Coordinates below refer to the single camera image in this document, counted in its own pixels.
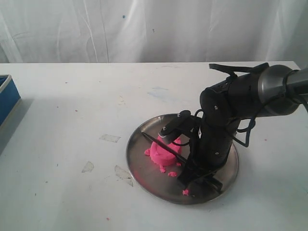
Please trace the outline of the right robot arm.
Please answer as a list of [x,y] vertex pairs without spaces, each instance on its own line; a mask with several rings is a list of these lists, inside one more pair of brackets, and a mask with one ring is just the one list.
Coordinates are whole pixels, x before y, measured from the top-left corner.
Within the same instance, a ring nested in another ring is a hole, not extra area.
[[194,118],[190,154],[178,176],[184,186],[209,178],[227,162],[237,133],[248,147],[258,117],[292,114],[308,104],[308,72],[285,65],[263,63],[255,67],[210,64],[227,78],[200,94],[202,117]]

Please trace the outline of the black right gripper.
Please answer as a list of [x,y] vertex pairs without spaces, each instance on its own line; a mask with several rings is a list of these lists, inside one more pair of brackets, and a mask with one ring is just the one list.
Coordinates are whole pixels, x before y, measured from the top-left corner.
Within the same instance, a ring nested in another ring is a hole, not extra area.
[[191,147],[189,160],[177,177],[183,188],[194,180],[193,192],[197,194],[221,193],[223,184],[213,175],[227,163],[233,136],[240,124],[239,119],[231,119],[226,125],[213,124],[206,116],[200,121],[201,137],[196,147]]

